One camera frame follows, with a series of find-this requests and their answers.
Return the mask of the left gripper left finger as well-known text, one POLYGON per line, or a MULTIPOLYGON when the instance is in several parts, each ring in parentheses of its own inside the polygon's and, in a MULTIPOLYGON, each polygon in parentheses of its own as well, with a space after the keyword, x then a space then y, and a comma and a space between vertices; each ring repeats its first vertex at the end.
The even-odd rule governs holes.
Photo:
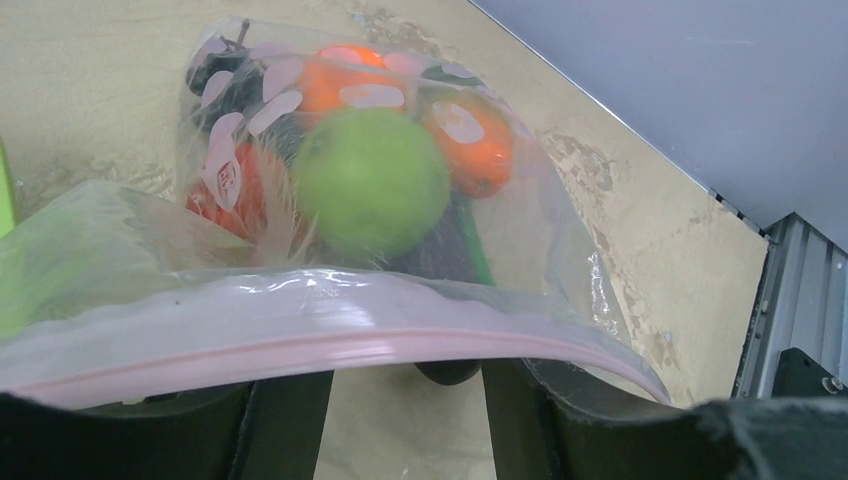
POLYGON ((330 372, 69 410, 4 393, 4 479, 310 479, 330 372))

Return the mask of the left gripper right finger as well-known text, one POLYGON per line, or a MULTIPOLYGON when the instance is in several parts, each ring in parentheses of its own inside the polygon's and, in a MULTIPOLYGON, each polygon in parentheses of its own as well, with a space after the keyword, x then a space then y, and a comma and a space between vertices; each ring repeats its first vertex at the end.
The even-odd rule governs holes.
POLYGON ((482 365, 501 479, 843 479, 841 398, 711 401, 668 407, 575 366, 482 365))

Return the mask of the green fake apple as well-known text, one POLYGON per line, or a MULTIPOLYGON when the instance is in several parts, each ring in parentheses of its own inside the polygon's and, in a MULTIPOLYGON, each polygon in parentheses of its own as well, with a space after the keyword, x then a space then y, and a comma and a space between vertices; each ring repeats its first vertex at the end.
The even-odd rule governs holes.
POLYGON ((391 259, 416 247, 451 197, 451 180, 426 129, 388 108, 324 118, 289 167, 300 213, 337 254, 391 259))

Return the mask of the clear zip top bag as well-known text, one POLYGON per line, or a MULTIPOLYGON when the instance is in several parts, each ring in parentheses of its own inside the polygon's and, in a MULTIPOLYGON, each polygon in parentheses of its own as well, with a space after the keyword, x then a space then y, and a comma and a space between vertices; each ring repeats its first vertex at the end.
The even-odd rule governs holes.
POLYGON ((336 44, 377 51, 406 86, 400 113, 424 128, 424 101, 444 91, 482 95, 505 114, 512 175, 491 197, 457 189, 434 141, 451 195, 472 200, 496 285, 387 271, 397 257, 337 254, 300 213, 292 161, 254 143, 267 216, 257 242, 188 210, 189 187, 208 162, 239 144, 234 134, 243 116, 221 117, 199 160, 181 155, 183 81, 172 200, 88 181, 2 237, 3 392, 83 409, 393 364, 445 363, 461 380, 483 359, 531 358, 586 367, 669 402, 659 375, 630 346, 603 263, 554 163, 500 95, 434 56, 261 23, 305 58, 336 44))

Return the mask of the purple fake eggplant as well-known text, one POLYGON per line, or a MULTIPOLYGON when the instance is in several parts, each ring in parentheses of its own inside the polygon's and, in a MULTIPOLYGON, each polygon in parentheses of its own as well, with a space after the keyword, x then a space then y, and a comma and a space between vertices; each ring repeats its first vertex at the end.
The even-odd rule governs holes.
POLYGON ((436 226, 409 252, 385 269, 431 280, 495 286, 478 234, 469 196, 453 192, 436 226))

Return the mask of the lime green plastic tray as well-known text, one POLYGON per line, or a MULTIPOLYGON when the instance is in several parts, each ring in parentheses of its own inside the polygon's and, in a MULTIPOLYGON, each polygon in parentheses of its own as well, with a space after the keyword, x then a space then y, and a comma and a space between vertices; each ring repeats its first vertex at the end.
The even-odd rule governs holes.
POLYGON ((0 235, 5 236, 13 230, 18 223, 17 200, 14 180, 12 177, 9 160, 4 143, 0 145, 1 157, 1 194, 0 194, 0 235))

